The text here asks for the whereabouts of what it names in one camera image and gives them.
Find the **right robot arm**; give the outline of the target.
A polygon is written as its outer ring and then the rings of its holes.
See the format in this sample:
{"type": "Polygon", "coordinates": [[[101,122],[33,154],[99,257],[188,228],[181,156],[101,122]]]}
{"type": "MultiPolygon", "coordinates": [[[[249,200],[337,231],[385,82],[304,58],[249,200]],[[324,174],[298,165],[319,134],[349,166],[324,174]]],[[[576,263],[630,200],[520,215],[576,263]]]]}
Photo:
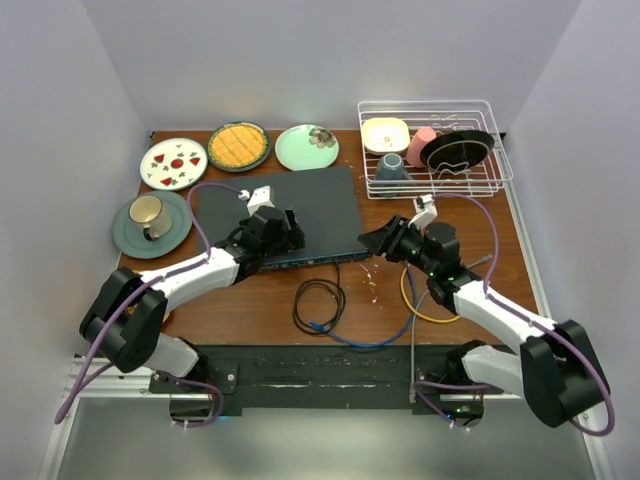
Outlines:
{"type": "Polygon", "coordinates": [[[432,298],[448,311],[480,325],[508,347],[480,343],[445,369],[448,386],[469,392],[478,383],[522,397],[545,425],[556,428],[604,404],[610,432],[615,424],[611,390],[586,330],[577,322],[541,317],[493,290],[460,257],[456,230],[435,222],[420,231],[394,216],[359,236],[373,255],[406,262],[427,276],[432,298]]]}

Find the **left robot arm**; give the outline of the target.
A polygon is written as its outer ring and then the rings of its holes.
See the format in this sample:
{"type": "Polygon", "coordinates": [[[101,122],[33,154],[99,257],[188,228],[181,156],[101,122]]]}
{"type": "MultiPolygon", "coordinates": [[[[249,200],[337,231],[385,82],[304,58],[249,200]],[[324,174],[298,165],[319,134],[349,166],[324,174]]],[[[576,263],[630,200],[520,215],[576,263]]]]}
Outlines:
{"type": "Polygon", "coordinates": [[[196,392],[206,383],[207,368],[194,346],[161,332],[165,315],[211,290],[242,282],[267,260],[304,246],[293,209],[261,206],[203,254],[145,274],[126,267],[114,271],[79,333],[91,343],[91,354],[103,355],[121,372],[145,366],[170,374],[183,391],[196,392]]]}

